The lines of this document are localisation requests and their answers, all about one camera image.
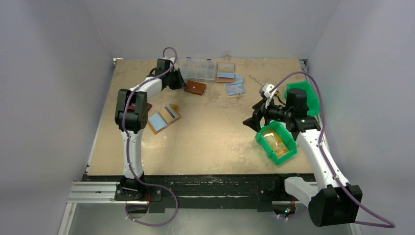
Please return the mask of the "brown leather card holder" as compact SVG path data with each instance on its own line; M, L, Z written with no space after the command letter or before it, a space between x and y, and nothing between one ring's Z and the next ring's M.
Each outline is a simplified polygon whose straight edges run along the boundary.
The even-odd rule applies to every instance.
M203 95L205 89L206 84L188 80L184 91L191 94Z

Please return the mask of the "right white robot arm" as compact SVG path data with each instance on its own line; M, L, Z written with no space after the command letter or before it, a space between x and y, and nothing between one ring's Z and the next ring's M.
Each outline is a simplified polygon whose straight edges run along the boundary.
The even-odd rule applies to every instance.
M353 199L360 202L363 193L358 185L349 183L325 147L322 128L315 117L308 115L306 91L289 89L284 105L275 105L272 85L264 86L259 93L262 99L243 124L259 132L262 119L265 125L272 121L285 123L305 153L316 179L316 186L311 186L301 177L288 177L284 179L284 191L308 208L317 227L354 223L359 206Z

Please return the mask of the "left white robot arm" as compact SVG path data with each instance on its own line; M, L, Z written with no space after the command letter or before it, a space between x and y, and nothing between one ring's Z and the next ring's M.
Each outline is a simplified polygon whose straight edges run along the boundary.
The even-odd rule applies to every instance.
M142 135L149 118L147 103L148 98L165 88L177 90L185 87L176 62L176 57L158 59L156 67L142 82L118 91L115 123L123 138L124 169L116 184L116 201L143 200L150 195L141 160Z

